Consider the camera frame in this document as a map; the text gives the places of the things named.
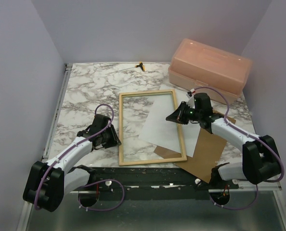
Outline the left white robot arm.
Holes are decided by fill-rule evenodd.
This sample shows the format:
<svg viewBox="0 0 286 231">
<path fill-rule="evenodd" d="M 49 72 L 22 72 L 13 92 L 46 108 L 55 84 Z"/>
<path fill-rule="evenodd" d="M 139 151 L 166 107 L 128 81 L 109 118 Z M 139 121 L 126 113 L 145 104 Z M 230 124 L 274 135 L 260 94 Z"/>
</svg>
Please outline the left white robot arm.
<svg viewBox="0 0 286 231">
<path fill-rule="evenodd" d="M 91 190 L 96 184 L 96 171 L 78 161 L 97 148 L 121 145 L 112 119 L 96 114 L 91 125 L 79 131 L 74 141 L 56 157 L 46 162 L 35 162 L 30 170 L 23 192 L 23 200 L 35 209 L 55 211 L 64 195 L 83 188 Z"/>
</svg>

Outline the wooden picture frame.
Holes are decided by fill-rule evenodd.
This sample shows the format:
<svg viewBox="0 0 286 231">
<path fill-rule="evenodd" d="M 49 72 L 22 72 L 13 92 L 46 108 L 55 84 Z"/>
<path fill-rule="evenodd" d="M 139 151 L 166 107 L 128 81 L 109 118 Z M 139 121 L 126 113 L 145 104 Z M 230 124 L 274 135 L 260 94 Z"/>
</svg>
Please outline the wooden picture frame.
<svg viewBox="0 0 286 231">
<path fill-rule="evenodd" d="M 120 93 L 120 166 L 187 160 L 182 126 L 166 121 L 177 107 L 174 89 Z"/>
</svg>

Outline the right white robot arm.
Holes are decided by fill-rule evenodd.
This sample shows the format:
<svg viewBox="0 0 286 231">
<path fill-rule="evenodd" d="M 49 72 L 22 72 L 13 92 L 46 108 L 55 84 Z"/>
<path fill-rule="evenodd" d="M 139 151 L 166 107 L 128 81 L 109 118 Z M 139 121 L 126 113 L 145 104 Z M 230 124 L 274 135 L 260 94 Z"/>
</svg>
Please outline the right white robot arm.
<svg viewBox="0 0 286 231">
<path fill-rule="evenodd" d="M 228 180 L 246 180 L 252 184 L 277 182 L 284 176 L 284 166 L 274 139 L 250 133 L 227 119 L 227 115 L 214 112 L 206 93 L 192 95 L 183 101 L 167 121 L 187 125 L 196 122 L 210 134 L 227 140 L 242 154 L 242 161 L 219 165 L 212 170 L 211 185 L 222 188 Z"/>
</svg>

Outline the brown frame backing board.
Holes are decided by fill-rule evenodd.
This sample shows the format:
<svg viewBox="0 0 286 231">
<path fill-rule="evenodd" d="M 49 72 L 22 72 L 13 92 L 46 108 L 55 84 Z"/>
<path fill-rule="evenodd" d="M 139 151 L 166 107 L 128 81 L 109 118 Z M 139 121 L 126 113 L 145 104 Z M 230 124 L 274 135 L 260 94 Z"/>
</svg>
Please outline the brown frame backing board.
<svg viewBox="0 0 286 231">
<path fill-rule="evenodd" d="M 218 165 L 226 144 L 225 139 L 201 129 L 193 156 L 174 165 L 209 183 L 212 169 Z"/>
</svg>

